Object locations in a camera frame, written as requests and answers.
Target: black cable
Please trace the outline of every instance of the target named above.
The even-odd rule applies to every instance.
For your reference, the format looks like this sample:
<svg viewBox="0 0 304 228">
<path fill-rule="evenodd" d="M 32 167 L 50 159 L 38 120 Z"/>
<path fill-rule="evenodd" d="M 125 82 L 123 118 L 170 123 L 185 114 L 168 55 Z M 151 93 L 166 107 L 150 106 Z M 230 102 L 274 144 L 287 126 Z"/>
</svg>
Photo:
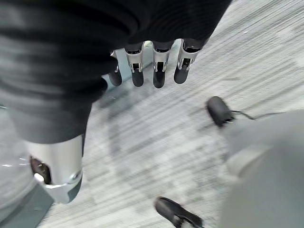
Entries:
<svg viewBox="0 0 304 228">
<path fill-rule="evenodd" d="M 246 113 L 244 113 L 244 112 L 241 112 L 241 111 L 232 111 L 233 113 L 237 113 L 237 114 L 240 114 L 240 115 L 243 115 L 243 116 L 245 116 L 245 117 L 247 117 L 249 120 L 256 120 L 255 118 L 253 118 L 252 116 L 250 116 L 250 115 L 248 115 L 248 114 L 246 114 Z"/>
<path fill-rule="evenodd" d="M 266 117 L 266 116 L 270 116 L 270 115 L 275 115 L 275 114 L 282 114 L 284 112 L 278 112 L 278 113 L 266 113 L 266 114 L 262 114 L 262 115 L 258 115 L 256 117 L 252 117 L 244 112 L 241 112 L 241 111 L 232 111 L 233 113 L 237 113 L 237 114 L 240 114 L 240 115 L 243 115 L 245 117 L 247 117 L 249 120 L 257 120 L 259 118 L 263 118 L 263 117 Z"/>
<path fill-rule="evenodd" d="M 259 119 L 259 118 L 262 118 L 262 117 L 266 117 L 266 116 L 270 116 L 270 115 L 275 115 L 275 114 L 282 114 L 282 113 L 285 113 L 285 112 L 266 113 L 266 114 L 258 115 L 258 116 L 256 117 L 256 119 Z"/>
</svg>

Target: robotic finger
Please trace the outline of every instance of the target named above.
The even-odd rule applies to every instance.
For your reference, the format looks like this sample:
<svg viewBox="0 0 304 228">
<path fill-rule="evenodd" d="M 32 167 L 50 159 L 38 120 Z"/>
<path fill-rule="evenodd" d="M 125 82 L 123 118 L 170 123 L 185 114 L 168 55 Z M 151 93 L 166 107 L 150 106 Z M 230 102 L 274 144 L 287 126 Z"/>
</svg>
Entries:
<svg viewBox="0 0 304 228">
<path fill-rule="evenodd" d="M 153 41 L 153 84 L 156 88 L 162 88 L 165 83 L 165 71 L 168 64 L 170 49 L 174 41 Z"/>
<path fill-rule="evenodd" d="M 111 56 L 117 59 L 116 51 L 112 51 Z M 116 69 L 109 73 L 109 78 L 114 86 L 120 86 L 123 82 L 122 75 L 117 64 Z"/>
<path fill-rule="evenodd" d="M 177 66 L 174 73 L 174 81 L 182 84 L 186 81 L 190 67 L 195 61 L 199 51 L 202 50 L 207 40 L 183 39 L 177 59 Z"/>
<path fill-rule="evenodd" d="M 143 85 L 143 44 L 144 42 L 141 42 L 124 47 L 132 73 L 133 84 L 136 87 Z"/>
</svg>

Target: metal joint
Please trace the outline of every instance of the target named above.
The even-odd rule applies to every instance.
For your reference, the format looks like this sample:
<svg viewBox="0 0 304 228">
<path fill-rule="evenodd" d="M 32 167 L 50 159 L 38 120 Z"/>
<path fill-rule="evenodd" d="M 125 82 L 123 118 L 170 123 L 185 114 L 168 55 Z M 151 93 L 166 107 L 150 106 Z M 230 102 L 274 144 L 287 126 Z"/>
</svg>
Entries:
<svg viewBox="0 0 304 228">
<path fill-rule="evenodd" d="M 186 70 L 189 70 L 192 63 L 195 61 L 196 56 L 200 52 L 200 49 L 197 49 L 197 51 L 194 52 L 188 52 L 185 50 L 185 41 L 183 40 L 180 45 L 180 51 L 177 58 L 177 67 L 179 70 L 182 69 L 183 66 L 186 66 Z"/>
</svg>

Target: black fabric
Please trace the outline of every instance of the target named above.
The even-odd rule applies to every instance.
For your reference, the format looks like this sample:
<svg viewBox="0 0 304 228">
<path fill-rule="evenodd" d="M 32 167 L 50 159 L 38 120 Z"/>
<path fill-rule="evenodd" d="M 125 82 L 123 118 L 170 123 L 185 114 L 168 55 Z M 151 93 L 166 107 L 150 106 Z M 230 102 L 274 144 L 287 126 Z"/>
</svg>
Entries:
<svg viewBox="0 0 304 228">
<path fill-rule="evenodd" d="M 0 99 L 21 137 L 85 132 L 113 72 L 111 50 L 145 40 L 207 40 L 231 0 L 1 0 Z M 142 76 L 133 76 L 137 86 Z"/>
</svg>

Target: floor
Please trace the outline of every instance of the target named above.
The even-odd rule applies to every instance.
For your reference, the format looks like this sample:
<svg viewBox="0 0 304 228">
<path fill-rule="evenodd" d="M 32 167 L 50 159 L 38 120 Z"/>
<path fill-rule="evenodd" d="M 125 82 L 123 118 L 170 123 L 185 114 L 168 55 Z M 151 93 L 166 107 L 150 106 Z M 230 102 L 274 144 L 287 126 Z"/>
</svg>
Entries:
<svg viewBox="0 0 304 228">
<path fill-rule="evenodd" d="M 204 108 L 218 95 L 251 115 L 304 108 L 304 1 L 235 0 L 190 70 L 164 88 L 128 80 L 96 102 L 85 145 L 84 183 L 41 228 L 172 228 L 153 209 L 169 197 L 216 227 L 225 187 L 225 141 Z"/>
</svg>

